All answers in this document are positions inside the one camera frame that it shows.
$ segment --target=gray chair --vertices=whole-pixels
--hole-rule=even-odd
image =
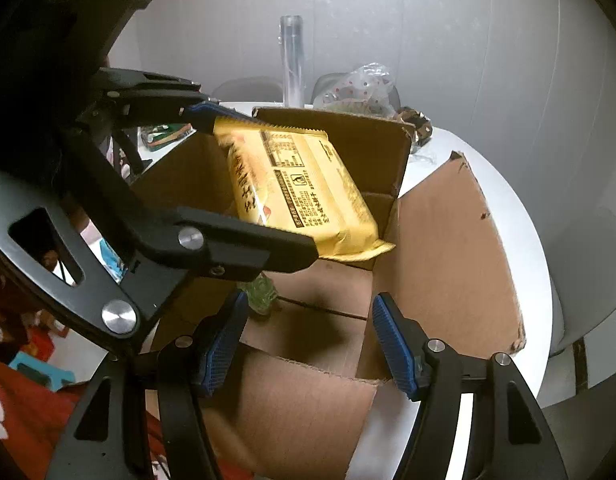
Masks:
[[[334,85],[337,81],[339,81],[347,72],[332,72],[330,74],[324,74],[317,82],[314,84],[314,88],[312,89],[312,98],[310,99],[310,103],[313,104],[314,100],[317,98],[319,94],[325,92],[329,87]],[[399,111],[401,108],[401,100],[399,98],[399,92],[397,91],[397,87],[393,86],[392,90],[388,94],[388,100],[390,101],[390,105],[396,110]]]
[[[220,101],[283,102],[281,81],[267,76],[232,79],[217,86],[213,97]]]
[[[548,246],[546,259],[554,355],[616,310],[616,216],[599,207],[576,219]]]

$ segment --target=clear plastic bag with red dots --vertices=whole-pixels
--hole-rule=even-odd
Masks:
[[[393,119],[397,115],[389,100],[393,88],[394,78],[386,66],[369,63],[342,76],[318,95],[313,105],[320,110]]]

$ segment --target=green plastic wrapper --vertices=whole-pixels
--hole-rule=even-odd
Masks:
[[[270,314],[272,303],[279,296],[275,284],[263,273],[249,283],[239,283],[238,287],[248,295],[250,308],[261,316]]]

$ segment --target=blue gripper pad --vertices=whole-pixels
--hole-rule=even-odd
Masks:
[[[417,393],[416,363],[380,296],[375,296],[373,301],[373,326],[398,389],[413,400]]]
[[[203,397],[212,397],[214,390],[223,386],[234,352],[237,350],[239,338],[248,320],[248,309],[248,296],[245,292],[241,292],[206,355],[205,377],[201,383]]]

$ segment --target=red cloth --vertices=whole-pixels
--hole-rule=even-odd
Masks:
[[[30,480],[43,480],[50,458],[84,386],[53,393],[0,362],[0,439]],[[163,459],[161,425],[146,413],[153,464]],[[250,480],[252,473],[219,460],[225,480]]]

